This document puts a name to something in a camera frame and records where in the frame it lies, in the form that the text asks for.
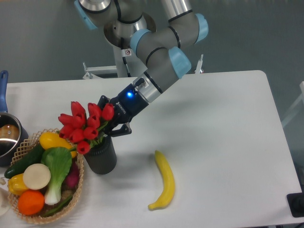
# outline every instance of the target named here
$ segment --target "bok choy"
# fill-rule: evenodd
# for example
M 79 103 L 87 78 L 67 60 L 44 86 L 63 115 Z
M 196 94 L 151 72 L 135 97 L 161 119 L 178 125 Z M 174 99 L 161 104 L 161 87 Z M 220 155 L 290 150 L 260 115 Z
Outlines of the bok choy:
M 53 147 L 47 149 L 43 163 L 48 166 L 51 172 L 51 180 L 47 186 L 45 203 L 54 205 L 61 199 L 61 185 L 68 175 L 72 165 L 71 152 L 64 147 Z

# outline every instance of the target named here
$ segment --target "gray floor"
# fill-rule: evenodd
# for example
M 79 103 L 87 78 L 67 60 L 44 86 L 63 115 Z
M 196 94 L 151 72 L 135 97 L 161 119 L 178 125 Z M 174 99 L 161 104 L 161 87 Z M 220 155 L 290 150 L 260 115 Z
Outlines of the gray floor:
M 160 0 L 146 2 L 145 12 L 158 30 L 167 26 Z M 282 118 L 304 81 L 304 1 L 191 0 L 191 4 L 209 24 L 208 37 L 185 51 L 192 65 L 203 53 L 206 73 L 264 71 Z M 87 30 L 73 0 L 5 0 L 0 11 L 0 69 L 9 71 L 11 83 L 81 79 L 84 61 L 87 67 L 114 65 L 103 30 Z M 304 166 L 303 114 L 285 128 L 297 168 Z

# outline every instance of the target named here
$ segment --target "blue light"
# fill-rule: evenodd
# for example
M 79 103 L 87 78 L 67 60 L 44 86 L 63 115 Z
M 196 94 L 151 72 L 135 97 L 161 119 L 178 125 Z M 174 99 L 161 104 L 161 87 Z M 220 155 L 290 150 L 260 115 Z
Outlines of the blue light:
M 128 92 L 128 93 L 127 93 L 127 96 L 128 96 L 128 98 L 132 98 L 132 97 L 134 96 L 134 94 L 131 93 L 131 92 Z

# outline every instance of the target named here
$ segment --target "robotic arm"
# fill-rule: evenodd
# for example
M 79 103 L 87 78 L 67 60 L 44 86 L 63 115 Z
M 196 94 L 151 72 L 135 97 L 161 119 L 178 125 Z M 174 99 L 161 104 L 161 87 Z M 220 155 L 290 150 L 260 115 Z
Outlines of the robotic arm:
M 142 0 L 76 0 L 75 6 L 89 28 L 104 26 L 112 46 L 129 50 L 144 63 L 146 70 L 117 97 L 101 96 L 98 106 L 110 102 L 113 120 L 104 132 L 111 136 L 130 134 L 134 116 L 165 92 L 190 69 L 191 63 L 181 49 L 204 39 L 208 25 L 201 14 L 194 14 L 189 0 L 161 0 L 169 26 L 156 31 L 151 18 L 142 12 Z M 127 74 L 132 75 L 122 56 Z

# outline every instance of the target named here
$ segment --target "cooking pot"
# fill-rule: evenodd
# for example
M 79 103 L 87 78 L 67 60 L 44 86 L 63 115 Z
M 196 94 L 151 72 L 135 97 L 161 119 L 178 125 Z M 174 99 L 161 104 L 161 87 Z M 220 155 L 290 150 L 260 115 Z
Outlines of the cooking pot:
M 0 166 L 9 166 L 17 148 L 28 133 L 22 127 L 20 121 L 8 113 L 6 104 L 6 88 L 9 73 L 6 70 L 0 73 Z

